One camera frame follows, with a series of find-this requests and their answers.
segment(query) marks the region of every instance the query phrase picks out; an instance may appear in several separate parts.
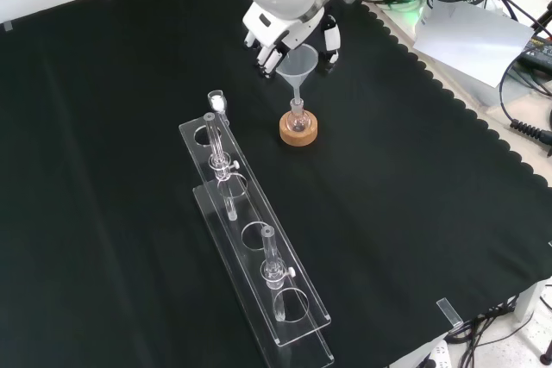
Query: glass funnel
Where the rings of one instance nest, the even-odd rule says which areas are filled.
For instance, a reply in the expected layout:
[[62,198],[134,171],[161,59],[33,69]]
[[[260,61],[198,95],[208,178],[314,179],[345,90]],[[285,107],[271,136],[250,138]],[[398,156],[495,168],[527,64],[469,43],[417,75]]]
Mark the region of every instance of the glass funnel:
[[317,67],[317,63],[317,50],[311,45],[303,44],[291,50],[276,69],[276,72],[293,88],[292,111],[286,121],[290,131],[301,133],[311,126],[311,119],[303,109],[304,102],[301,99],[300,87]]

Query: acrylic test tube rack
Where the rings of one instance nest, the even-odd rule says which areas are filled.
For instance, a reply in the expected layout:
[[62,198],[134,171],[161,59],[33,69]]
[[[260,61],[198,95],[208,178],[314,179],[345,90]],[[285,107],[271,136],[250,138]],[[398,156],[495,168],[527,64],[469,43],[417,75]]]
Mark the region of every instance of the acrylic test tube rack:
[[203,180],[193,190],[235,292],[270,368],[322,368],[334,357],[330,324],[290,241],[223,114],[180,126]]

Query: glass test tube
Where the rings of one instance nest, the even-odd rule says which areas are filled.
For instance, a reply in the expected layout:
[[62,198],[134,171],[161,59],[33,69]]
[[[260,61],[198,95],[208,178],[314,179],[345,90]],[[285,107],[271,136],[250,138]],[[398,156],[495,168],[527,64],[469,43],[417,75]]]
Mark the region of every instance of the glass test tube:
[[207,135],[209,135],[210,149],[213,152],[213,165],[216,168],[222,168],[224,167],[226,159],[224,157],[221,137],[218,135],[218,128],[215,124],[215,114],[208,112],[205,114],[204,120],[205,127],[207,128]]
[[236,221],[238,218],[237,211],[235,210],[234,198],[229,186],[229,160],[224,155],[223,144],[221,137],[218,135],[218,128],[215,124],[215,115],[211,112],[205,114],[205,127],[207,128],[207,135],[209,135],[209,143],[211,151],[213,152],[213,166],[215,166],[215,175],[218,180],[218,188],[221,191],[224,200],[224,206],[226,207],[226,213],[230,221]]
[[262,236],[262,245],[265,251],[265,277],[267,286],[272,291],[274,304],[274,317],[276,321],[285,321],[285,305],[283,295],[279,295],[279,290],[284,285],[284,270],[278,257],[278,247],[276,246],[276,233],[272,226],[265,226],[260,231]]

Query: table surface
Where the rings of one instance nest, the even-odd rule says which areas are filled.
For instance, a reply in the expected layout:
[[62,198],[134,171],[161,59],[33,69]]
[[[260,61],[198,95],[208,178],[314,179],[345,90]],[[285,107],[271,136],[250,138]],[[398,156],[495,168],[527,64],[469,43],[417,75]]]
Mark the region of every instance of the table surface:
[[[454,68],[446,66],[431,57],[413,50],[416,33],[415,27],[421,13],[422,4],[372,7],[378,18],[392,31],[399,41],[406,45],[420,59],[429,66],[434,77],[439,79],[446,88],[452,90],[458,99],[461,99],[482,120],[485,120],[492,129],[497,131],[500,138],[511,145],[512,151],[519,153],[525,163],[531,165],[535,174],[547,179],[552,185],[552,158],[548,157],[549,147],[533,140],[527,140],[523,135],[510,128],[510,122],[499,106],[499,90],[477,81]],[[506,78],[504,98],[508,111],[515,118],[529,123],[540,129],[550,130],[550,113],[552,100],[530,90],[519,82]]]
[[332,6],[341,61],[304,84],[316,143],[284,145],[291,92],[247,64],[248,6],[82,0],[0,34],[1,365],[261,366],[179,136],[214,89],[336,366],[442,334],[443,297],[469,319],[552,272],[544,181],[359,4]]

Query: black cloth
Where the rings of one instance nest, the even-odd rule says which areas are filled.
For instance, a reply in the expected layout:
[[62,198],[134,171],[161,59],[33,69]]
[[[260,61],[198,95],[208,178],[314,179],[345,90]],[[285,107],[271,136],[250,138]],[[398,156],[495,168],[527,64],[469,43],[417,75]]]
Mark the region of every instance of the black cloth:
[[[258,367],[193,201],[180,123],[223,89],[332,316],[339,367],[382,367],[552,273],[545,181],[360,5],[341,60],[291,91],[242,49],[249,0],[80,0],[0,34],[0,365]],[[321,46],[320,34],[313,44]]]

